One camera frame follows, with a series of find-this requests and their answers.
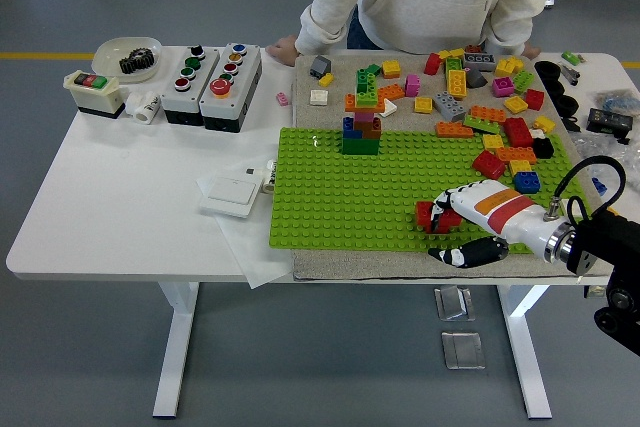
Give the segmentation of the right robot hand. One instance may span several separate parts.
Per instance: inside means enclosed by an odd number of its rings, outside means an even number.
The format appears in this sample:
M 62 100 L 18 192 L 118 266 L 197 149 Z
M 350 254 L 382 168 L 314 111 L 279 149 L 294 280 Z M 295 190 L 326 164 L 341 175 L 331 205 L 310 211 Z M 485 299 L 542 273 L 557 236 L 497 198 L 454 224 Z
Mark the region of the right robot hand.
M 573 232 L 568 219 L 548 213 L 530 197 L 496 180 L 481 180 L 441 193 L 432 208 L 431 225 L 436 227 L 448 210 L 488 235 L 457 248 L 428 250 L 430 256 L 447 265 L 466 269 L 497 262 L 515 243 L 525 244 L 549 263 L 566 259 L 561 250 Z

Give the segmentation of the person's right hand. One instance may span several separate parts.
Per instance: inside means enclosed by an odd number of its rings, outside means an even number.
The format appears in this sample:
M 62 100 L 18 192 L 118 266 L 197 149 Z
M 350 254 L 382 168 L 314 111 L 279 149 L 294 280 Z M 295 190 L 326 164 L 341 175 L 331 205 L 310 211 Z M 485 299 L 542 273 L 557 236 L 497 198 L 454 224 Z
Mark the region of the person's right hand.
M 300 55 L 295 45 L 296 40 L 297 37 L 295 35 L 280 38 L 275 43 L 268 45 L 265 51 L 277 62 L 293 67 Z

